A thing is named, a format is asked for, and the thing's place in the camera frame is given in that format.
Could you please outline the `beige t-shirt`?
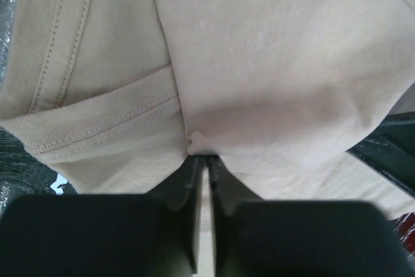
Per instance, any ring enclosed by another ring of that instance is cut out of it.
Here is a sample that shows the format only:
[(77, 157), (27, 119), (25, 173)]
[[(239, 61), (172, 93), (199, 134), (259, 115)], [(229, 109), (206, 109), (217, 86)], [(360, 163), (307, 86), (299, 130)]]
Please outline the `beige t-shirt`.
[(404, 191), (347, 153), (414, 109), (414, 0), (16, 0), (1, 127), (79, 193), (218, 154), (269, 199)]

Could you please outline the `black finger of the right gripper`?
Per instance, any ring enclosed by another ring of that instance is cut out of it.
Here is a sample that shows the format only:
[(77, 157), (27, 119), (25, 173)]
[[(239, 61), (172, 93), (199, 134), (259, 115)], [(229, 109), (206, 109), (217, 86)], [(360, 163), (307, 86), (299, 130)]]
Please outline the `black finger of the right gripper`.
[(414, 113), (387, 116), (347, 153), (414, 197)]

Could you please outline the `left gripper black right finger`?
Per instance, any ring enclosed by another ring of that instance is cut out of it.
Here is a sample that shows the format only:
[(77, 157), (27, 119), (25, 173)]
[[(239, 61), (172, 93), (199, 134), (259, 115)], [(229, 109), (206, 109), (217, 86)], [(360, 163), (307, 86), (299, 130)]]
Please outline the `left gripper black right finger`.
[(216, 276), (413, 276), (385, 216), (356, 200), (265, 200), (207, 159)]

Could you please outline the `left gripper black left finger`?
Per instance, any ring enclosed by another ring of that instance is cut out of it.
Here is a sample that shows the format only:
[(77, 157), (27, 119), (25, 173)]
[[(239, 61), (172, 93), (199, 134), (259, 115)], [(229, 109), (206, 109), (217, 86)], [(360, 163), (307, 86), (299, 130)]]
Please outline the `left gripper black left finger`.
[(1, 219), (2, 276), (192, 276), (204, 159), (144, 194), (31, 195)]

